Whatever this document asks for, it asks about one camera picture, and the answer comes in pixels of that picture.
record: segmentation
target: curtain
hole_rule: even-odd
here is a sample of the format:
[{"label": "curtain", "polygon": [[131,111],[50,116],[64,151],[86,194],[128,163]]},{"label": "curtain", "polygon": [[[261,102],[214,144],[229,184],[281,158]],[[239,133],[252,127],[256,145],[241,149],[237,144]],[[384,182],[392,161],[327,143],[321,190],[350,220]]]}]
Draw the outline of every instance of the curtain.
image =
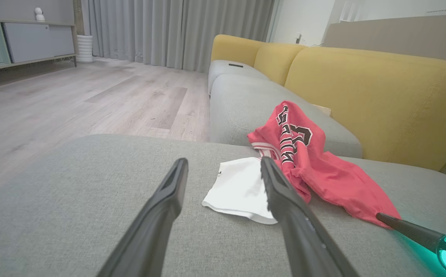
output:
[{"label": "curtain", "polygon": [[185,70],[207,72],[216,35],[265,41],[272,0],[188,0]]},{"label": "curtain", "polygon": [[89,0],[93,55],[207,72],[216,35],[264,41],[274,0]]}]

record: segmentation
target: white plant pot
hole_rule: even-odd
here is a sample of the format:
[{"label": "white plant pot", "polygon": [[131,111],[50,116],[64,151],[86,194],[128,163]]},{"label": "white plant pot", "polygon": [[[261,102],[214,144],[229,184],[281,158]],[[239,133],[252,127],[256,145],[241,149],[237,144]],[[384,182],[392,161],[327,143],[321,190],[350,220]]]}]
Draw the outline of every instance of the white plant pot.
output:
[{"label": "white plant pot", "polygon": [[79,63],[93,62],[93,36],[78,35],[78,49],[79,54],[76,57]]}]

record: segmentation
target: beige partition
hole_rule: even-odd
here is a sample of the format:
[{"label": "beige partition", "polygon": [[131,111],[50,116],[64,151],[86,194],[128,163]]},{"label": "beige partition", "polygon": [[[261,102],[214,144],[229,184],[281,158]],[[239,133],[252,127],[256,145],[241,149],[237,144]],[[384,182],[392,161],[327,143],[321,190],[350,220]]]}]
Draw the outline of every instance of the beige partition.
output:
[{"label": "beige partition", "polygon": [[446,60],[446,15],[331,24],[323,46]]}]

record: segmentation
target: red clothing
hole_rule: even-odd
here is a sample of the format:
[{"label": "red clothing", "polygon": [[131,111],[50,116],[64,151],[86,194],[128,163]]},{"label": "red clothing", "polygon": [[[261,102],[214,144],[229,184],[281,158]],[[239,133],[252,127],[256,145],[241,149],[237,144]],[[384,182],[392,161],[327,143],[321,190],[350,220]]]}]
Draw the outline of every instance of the red clothing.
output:
[{"label": "red clothing", "polygon": [[263,156],[276,160],[307,203],[311,188],[351,216],[384,228],[389,227],[375,218],[378,212],[401,218],[389,197],[358,165],[323,152],[324,132],[295,103],[276,106],[267,123],[248,138]]}]

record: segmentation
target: wooden floor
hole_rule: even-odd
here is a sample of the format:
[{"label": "wooden floor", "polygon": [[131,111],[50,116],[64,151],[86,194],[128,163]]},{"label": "wooden floor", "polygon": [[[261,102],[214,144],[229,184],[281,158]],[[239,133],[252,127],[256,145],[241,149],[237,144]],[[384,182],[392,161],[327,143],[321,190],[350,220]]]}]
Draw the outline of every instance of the wooden floor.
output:
[{"label": "wooden floor", "polygon": [[119,133],[205,142],[207,74],[97,58],[0,86],[0,186],[78,137]]}]

